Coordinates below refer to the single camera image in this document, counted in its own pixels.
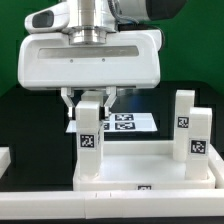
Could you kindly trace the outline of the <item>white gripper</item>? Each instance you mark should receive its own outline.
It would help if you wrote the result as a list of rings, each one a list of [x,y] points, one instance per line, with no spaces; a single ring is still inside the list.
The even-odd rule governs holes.
[[[61,89],[73,118],[74,89],[106,88],[104,117],[117,99],[117,88],[154,88],[160,82],[158,30],[109,34],[102,45],[69,44],[62,33],[32,34],[21,44],[18,81],[27,89]]]

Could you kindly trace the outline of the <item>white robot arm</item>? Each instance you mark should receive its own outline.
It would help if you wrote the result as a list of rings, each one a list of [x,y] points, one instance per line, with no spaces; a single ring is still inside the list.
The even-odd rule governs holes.
[[[25,18],[28,36],[18,81],[30,90],[59,90],[70,110],[76,90],[104,90],[101,116],[110,115],[119,89],[150,89],[160,82],[161,29],[187,0],[60,0]]]

